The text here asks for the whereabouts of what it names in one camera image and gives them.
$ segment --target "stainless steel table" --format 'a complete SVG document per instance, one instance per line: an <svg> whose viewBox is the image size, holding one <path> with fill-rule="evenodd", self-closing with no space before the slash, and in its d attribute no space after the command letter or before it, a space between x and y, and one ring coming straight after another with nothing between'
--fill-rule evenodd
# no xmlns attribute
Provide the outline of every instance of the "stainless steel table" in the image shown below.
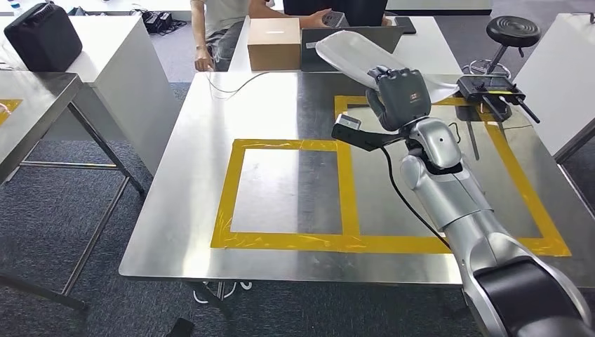
<svg viewBox="0 0 595 337"><path fill-rule="evenodd" d="M23 279L0 270L0 284L12 286L21 291L53 300L68 307L82 310L85 303L69 297L70 291L79 278L81 271L95 247L103 228L109 221L121 195L130 183L140 194L144 190L139 182L122 164L105 139L88 122L87 118L72 103L74 96L82 87L77 74L32 73L4 71L0 72L0 100L21 100L11 115L0 124L0 183L10 178L19 166L51 167L58 169L94 169L120 171L123 174L116 194L106 208L101 221L74 267L64 289L58 293L50 289L31 284ZM87 164L27 161L52 123L65 111L70 111L92 139L101 147L113 164Z"/></svg>
<svg viewBox="0 0 595 337"><path fill-rule="evenodd" d="M453 256L394 194L382 153L330 137L338 112L380 130L362 86L341 74L273 73L229 97L206 76L194 78L121 275L460 284ZM230 91L252 75L209 76ZM526 118L515 110L498 125L449 104L462 103L442 102L432 116L456 123L504 226L578 286L595 286L595 221ZM404 144L388 150L395 164L406 155Z"/></svg>

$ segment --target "floor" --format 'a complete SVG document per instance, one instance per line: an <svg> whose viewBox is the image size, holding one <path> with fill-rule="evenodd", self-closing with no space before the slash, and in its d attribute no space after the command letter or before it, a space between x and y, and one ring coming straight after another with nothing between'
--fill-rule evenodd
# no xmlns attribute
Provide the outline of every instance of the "floor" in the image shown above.
<svg viewBox="0 0 595 337"><path fill-rule="evenodd" d="M594 10L593 0L495 0L493 15L534 20L544 31L557 13ZM438 17L437 22L463 65L493 53L485 17ZM189 26L153 37L181 106L194 76ZM504 59L513 73L523 61ZM126 143L112 146L145 187L151 176ZM595 146L588 144L566 164L595 204ZM33 160L107 160L90 142L43 141ZM85 172L74 177L52 169L24 168L0 186L0 270L52 289L66 282L76 256L114 192L118 173ZM183 284L130 282L117 274L141 201L128 188L101 236L73 296L90 304L78 313L46 300L0 289L2 336L165 336L178 317L196 324L193 336L479 336L456 288L258 282L229 300L235 314L225 322L217 310L198 305ZM595 293L585 293L595 308Z"/></svg>

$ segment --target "white t-shirt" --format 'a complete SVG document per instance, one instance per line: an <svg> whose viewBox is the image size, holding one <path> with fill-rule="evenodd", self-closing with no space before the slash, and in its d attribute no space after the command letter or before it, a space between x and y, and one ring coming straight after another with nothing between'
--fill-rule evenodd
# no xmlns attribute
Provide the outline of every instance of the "white t-shirt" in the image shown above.
<svg viewBox="0 0 595 337"><path fill-rule="evenodd" d="M243 21L250 0L205 0L205 37Z"/></svg>

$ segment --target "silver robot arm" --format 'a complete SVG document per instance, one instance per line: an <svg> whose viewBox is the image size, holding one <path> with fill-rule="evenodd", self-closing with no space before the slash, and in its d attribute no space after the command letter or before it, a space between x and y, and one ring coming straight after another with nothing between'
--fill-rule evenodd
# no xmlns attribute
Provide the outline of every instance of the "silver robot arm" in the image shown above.
<svg viewBox="0 0 595 337"><path fill-rule="evenodd" d="M486 336L559 336L552 329L564 336L592 336L591 312L578 289L503 228L448 126L423 119L412 127L410 139L427 159L409 154L401 175L446 234L480 330Z"/></svg>
<svg viewBox="0 0 595 337"><path fill-rule="evenodd" d="M401 175L457 261L465 300L485 336L595 336L591 312L576 286L513 238L500 224L462 159L448 126L428 117L431 103L417 70L377 67L378 92L366 92L384 135L359 130L341 115L333 137L371 151L404 140Z"/></svg>

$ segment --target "cardboard box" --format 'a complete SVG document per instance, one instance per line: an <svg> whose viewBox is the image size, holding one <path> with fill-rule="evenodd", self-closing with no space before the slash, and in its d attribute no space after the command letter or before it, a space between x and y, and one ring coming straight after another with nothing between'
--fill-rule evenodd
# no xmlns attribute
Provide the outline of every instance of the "cardboard box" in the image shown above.
<svg viewBox="0 0 595 337"><path fill-rule="evenodd" d="M252 19L248 55L252 70L299 70L300 21L297 18Z"/></svg>

